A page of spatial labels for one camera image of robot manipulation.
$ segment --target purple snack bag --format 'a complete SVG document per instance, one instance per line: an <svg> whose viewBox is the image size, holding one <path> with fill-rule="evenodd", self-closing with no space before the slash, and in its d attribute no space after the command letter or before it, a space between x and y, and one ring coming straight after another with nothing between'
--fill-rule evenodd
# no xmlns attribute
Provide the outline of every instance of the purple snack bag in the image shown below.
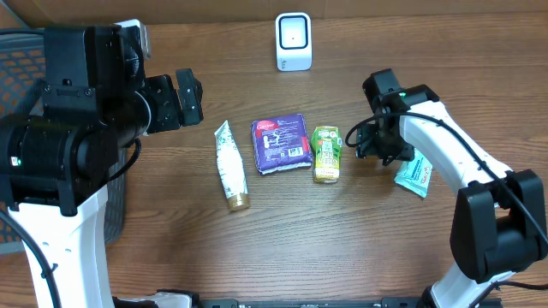
<svg viewBox="0 0 548 308"><path fill-rule="evenodd" d="M262 175L312 166L304 116L286 115L251 125L255 164Z"/></svg>

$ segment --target tube cap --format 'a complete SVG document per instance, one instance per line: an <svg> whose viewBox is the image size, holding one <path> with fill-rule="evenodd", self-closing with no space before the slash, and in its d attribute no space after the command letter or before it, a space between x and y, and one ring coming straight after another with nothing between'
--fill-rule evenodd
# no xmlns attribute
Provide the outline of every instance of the tube cap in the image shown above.
<svg viewBox="0 0 548 308"><path fill-rule="evenodd" d="M246 193L238 193L229 198L230 210L244 210L249 208L249 195Z"/></svg>

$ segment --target teal package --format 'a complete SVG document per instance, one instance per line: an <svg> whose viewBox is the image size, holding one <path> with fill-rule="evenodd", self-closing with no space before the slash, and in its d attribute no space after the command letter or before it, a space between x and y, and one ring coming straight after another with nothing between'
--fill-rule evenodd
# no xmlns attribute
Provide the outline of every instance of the teal package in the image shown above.
<svg viewBox="0 0 548 308"><path fill-rule="evenodd" d="M414 160L402 163L402 166L396 173L394 182L418 194L422 198L426 198L431 175L432 164L419 150L414 149Z"/></svg>

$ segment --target gray plastic basket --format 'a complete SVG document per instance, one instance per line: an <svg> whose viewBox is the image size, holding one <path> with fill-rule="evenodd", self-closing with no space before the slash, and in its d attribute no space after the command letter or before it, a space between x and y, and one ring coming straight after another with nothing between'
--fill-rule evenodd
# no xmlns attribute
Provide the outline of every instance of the gray plastic basket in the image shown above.
<svg viewBox="0 0 548 308"><path fill-rule="evenodd" d="M15 112L15 106L37 78L45 77L44 41L33 35L0 37L0 118ZM41 115L42 103L34 106L32 114ZM118 152L119 163L114 174L126 163L126 151ZM122 233L126 208L126 175L108 184L109 202L104 217L104 241L117 240ZM4 204L0 209L6 210ZM0 254L23 251L21 239L0 221Z"/></svg>

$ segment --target wooden tabletop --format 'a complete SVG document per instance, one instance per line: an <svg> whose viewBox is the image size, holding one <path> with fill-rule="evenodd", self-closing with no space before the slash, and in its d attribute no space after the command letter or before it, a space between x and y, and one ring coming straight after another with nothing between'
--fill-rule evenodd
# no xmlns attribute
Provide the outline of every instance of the wooden tabletop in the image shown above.
<svg viewBox="0 0 548 308"><path fill-rule="evenodd" d="M548 14L443 15L313 21L313 67L276 69L274 22L152 26L148 76L191 68L205 120L143 138L128 173L122 237L107 246L115 296L158 288L240 300L420 296L453 262L455 198L437 172L421 199L345 147L340 181L311 169L259 176L252 121L304 114L346 133L371 115L361 83L393 68L403 86L427 84L478 144L514 170L548 182ZM252 200L230 213L213 132L229 120ZM0 306L36 305L24 255L1 257ZM548 262L514 280L547 283ZM507 307L546 306L545 293L504 287Z"/></svg>

